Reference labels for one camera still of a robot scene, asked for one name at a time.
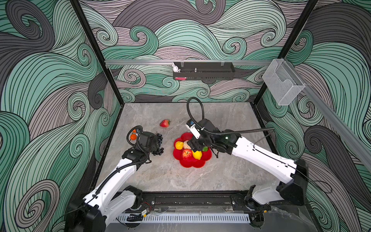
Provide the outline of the black grape bunch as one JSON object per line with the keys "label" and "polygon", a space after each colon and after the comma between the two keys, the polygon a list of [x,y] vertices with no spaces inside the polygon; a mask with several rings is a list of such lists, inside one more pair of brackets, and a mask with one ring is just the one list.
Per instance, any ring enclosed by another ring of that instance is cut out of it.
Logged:
{"label": "black grape bunch", "polygon": [[162,148],[162,143],[163,143],[163,137],[160,133],[156,134],[157,137],[157,143],[156,143],[156,150],[152,152],[154,156],[160,156],[164,153],[164,148]]}

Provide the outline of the yellow lemon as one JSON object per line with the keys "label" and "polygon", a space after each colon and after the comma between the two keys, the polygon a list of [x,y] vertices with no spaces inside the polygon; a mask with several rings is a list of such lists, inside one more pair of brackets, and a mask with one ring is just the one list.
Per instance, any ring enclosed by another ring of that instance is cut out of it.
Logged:
{"label": "yellow lemon", "polygon": [[196,160],[200,160],[202,158],[203,153],[201,151],[192,152],[193,158]]}

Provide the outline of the red apple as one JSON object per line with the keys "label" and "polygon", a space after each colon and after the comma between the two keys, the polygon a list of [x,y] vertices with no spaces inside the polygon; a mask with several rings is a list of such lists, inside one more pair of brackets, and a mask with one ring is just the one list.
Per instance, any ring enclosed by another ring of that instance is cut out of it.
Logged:
{"label": "red apple", "polygon": [[183,149],[182,158],[188,160],[193,157],[193,152],[191,149]]}

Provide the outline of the yellow bell pepper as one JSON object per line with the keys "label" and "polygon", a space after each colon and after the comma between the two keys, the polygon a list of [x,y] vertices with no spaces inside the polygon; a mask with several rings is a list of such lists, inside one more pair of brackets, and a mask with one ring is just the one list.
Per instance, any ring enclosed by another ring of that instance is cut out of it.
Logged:
{"label": "yellow bell pepper", "polygon": [[184,143],[183,143],[182,141],[177,141],[177,142],[175,143],[175,148],[176,148],[177,150],[182,150],[182,149],[184,148]]}

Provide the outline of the red flower-shaped fruit bowl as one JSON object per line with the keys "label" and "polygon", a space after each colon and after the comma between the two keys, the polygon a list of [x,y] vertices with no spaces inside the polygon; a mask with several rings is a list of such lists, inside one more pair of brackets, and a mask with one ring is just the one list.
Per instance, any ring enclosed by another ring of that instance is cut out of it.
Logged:
{"label": "red flower-shaped fruit bowl", "polygon": [[202,152],[203,155],[202,155],[202,158],[200,160],[197,160],[197,159],[194,159],[193,157],[188,159],[188,160],[184,160],[182,158],[182,153],[183,153],[183,149],[182,150],[177,150],[175,148],[175,143],[177,141],[186,141],[186,140],[190,140],[192,138],[193,134],[192,133],[189,133],[189,132],[186,132],[184,134],[182,134],[179,138],[177,138],[175,141],[174,141],[174,150],[173,150],[173,157],[179,161],[179,163],[184,167],[184,168],[191,168],[191,167],[194,167],[194,168],[202,168],[205,166],[206,162],[208,160],[211,159],[212,157],[212,151],[211,149],[209,148],[209,150],[207,152]]}

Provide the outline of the pale cream pear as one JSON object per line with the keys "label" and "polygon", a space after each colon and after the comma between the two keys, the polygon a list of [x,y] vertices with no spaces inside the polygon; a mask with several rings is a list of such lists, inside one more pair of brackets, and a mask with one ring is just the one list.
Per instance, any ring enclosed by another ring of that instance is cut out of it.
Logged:
{"label": "pale cream pear", "polygon": [[188,140],[184,141],[183,143],[183,149],[191,149],[190,145],[188,144]]}

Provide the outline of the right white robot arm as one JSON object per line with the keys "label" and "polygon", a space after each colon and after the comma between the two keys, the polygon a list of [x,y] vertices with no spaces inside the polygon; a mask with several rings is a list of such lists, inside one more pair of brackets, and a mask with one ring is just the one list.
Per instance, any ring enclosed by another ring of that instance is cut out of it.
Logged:
{"label": "right white robot arm", "polygon": [[303,206],[308,187],[308,165],[302,160],[294,161],[265,150],[242,136],[241,131],[221,132],[211,121],[202,119],[196,123],[188,120],[186,127],[192,133],[189,146],[193,151],[205,147],[247,160],[275,177],[275,181],[263,186],[251,186],[245,202],[249,208],[262,210],[270,203],[286,201]]}

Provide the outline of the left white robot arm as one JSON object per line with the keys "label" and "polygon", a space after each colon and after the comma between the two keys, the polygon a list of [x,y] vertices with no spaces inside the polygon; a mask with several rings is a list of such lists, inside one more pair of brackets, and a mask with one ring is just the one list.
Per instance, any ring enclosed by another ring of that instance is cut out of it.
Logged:
{"label": "left white robot arm", "polygon": [[135,143],[126,150],[115,169],[84,198],[72,201],[64,215],[66,232],[104,232],[121,213],[141,206],[141,191],[129,186],[119,189],[141,165],[149,162],[150,154],[161,155],[163,138],[159,133],[144,131],[142,126]]}

